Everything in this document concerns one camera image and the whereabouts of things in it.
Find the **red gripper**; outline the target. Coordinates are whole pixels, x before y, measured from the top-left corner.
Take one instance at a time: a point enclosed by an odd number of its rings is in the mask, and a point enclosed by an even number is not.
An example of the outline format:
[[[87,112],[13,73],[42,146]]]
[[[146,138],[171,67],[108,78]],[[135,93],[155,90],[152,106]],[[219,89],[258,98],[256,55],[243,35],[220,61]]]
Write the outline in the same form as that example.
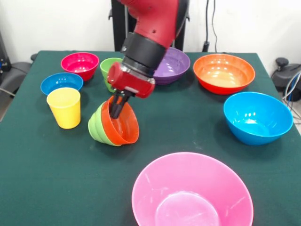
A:
[[[148,78],[119,62],[113,63],[110,67],[108,82],[113,88],[117,89],[109,107],[110,117],[113,119],[119,117],[125,103],[132,94],[140,98],[147,98],[155,89],[154,78]]]

